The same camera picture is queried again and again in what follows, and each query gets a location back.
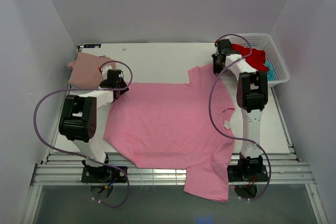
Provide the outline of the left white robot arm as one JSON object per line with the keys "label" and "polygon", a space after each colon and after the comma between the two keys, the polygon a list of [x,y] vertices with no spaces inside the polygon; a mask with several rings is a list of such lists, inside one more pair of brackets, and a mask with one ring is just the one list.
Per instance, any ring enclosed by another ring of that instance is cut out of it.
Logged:
{"label": "left white robot arm", "polygon": [[80,153],[86,156],[83,164],[94,168],[93,175],[105,182],[111,177],[111,168],[107,155],[95,139],[97,131],[98,108],[113,103],[120,95],[129,89],[123,79],[123,71],[112,69],[110,65],[103,68],[103,81],[98,85],[99,90],[65,97],[59,121],[59,133],[74,143]]}

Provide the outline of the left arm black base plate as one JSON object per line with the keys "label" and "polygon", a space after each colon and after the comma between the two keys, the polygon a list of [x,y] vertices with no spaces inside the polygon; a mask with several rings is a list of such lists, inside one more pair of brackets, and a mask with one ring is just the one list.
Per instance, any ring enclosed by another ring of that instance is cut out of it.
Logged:
{"label": "left arm black base plate", "polygon": [[119,169],[100,166],[92,167],[85,166],[82,171],[81,182],[82,183],[126,183],[125,174],[127,174],[128,168],[126,166],[118,166]]}

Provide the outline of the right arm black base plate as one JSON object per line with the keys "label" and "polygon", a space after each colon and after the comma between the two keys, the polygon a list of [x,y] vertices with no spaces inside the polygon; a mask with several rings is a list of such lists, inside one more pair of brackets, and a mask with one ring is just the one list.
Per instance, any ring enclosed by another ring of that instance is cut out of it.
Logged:
{"label": "right arm black base plate", "polygon": [[266,182],[268,173],[261,155],[255,158],[240,157],[237,165],[228,165],[229,182]]}

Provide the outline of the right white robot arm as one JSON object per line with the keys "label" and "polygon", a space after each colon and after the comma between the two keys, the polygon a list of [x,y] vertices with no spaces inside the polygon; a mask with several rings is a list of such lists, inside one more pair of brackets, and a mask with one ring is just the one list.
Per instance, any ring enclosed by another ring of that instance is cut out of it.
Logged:
{"label": "right white robot arm", "polygon": [[268,79],[265,71],[252,67],[238,50],[234,50],[229,39],[215,41],[213,73],[220,75],[231,71],[237,81],[236,101],[243,118],[243,140],[237,165],[227,168],[230,182],[259,181],[268,179],[263,164],[260,143],[260,123],[262,112],[268,102]]}

